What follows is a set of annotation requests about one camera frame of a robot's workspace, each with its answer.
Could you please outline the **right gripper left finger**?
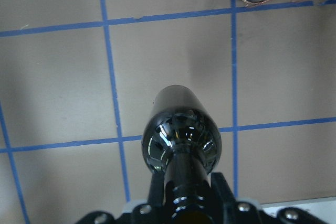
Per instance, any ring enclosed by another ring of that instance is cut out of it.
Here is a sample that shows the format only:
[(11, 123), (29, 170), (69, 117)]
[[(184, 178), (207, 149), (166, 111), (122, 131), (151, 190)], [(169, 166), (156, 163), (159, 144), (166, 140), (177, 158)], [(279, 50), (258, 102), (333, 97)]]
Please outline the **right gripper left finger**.
[(164, 174), (152, 174), (148, 194), (148, 204), (156, 208), (165, 207), (165, 177)]

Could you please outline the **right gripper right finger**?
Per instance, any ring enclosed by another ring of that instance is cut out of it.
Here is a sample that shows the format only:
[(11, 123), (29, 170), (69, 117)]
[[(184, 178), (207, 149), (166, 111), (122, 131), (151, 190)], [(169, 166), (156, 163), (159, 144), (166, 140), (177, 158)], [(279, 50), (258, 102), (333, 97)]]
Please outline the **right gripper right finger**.
[(211, 188), (221, 208), (234, 206), (236, 204), (236, 198), (222, 173), (211, 173)]

